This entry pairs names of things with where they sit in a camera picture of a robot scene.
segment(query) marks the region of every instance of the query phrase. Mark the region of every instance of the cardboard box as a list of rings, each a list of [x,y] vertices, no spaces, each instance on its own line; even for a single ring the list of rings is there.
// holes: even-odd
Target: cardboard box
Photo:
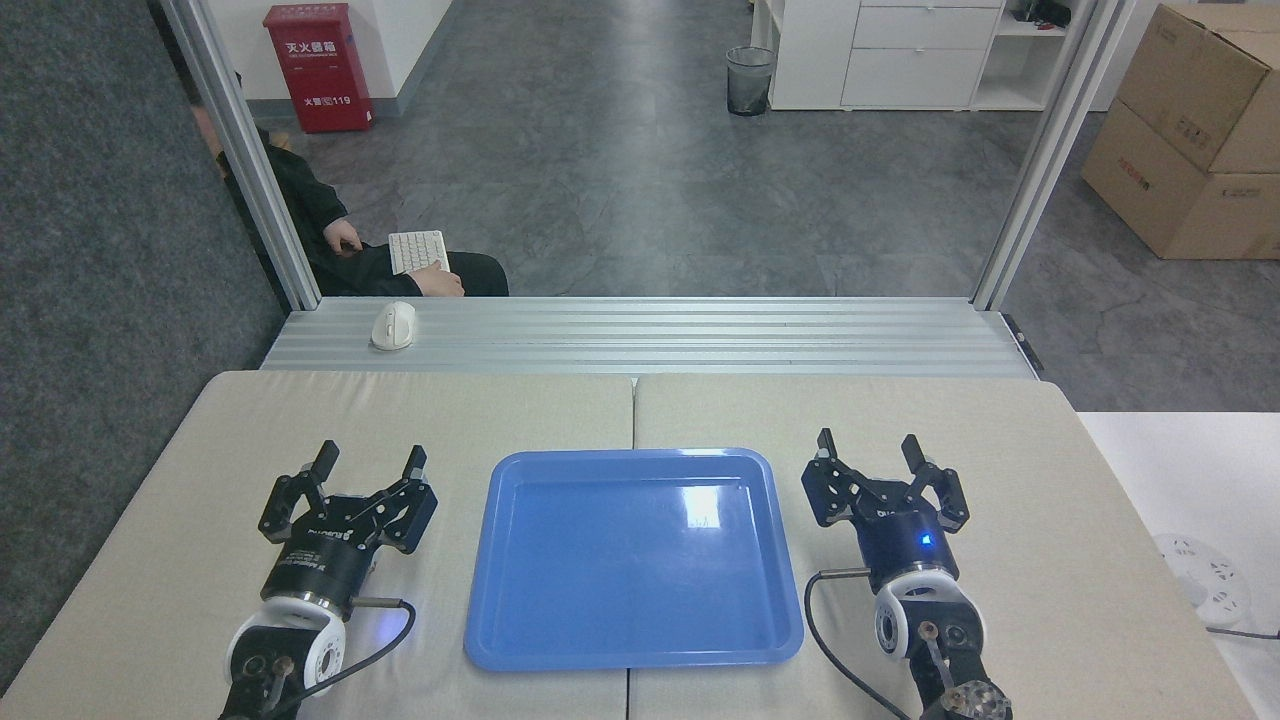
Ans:
[[[1161,258],[1280,259],[1280,174],[1206,173],[1119,100],[1082,174]]]
[[[1161,5],[1116,97],[1202,170],[1280,173],[1280,6]]]

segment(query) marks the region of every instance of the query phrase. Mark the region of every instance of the white cabinet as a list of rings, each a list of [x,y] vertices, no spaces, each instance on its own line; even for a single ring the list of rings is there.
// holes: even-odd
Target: white cabinet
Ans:
[[[1066,0],[1066,31],[1014,20],[1021,3],[756,0],[751,44],[778,54],[776,110],[1041,110],[1093,0]]]

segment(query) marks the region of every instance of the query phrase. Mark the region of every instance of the red fire extinguisher cabinet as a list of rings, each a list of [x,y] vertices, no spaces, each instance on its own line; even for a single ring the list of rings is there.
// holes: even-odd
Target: red fire extinguisher cabinet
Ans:
[[[302,132],[369,129],[374,106],[346,3],[275,5],[262,26]]]

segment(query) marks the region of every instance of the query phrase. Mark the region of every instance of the white mouse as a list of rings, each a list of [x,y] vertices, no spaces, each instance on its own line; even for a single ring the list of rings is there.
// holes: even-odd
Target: white mouse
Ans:
[[[378,350],[399,350],[413,342],[413,319],[417,311],[408,302],[388,302],[378,311],[370,338]]]

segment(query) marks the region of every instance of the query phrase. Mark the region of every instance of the power strip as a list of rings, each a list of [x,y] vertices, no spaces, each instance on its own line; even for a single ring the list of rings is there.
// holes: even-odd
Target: power strip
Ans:
[[[1155,539],[1201,621],[1230,628],[1248,615],[1249,585],[1221,552],[1187,536],[1169,533]]]

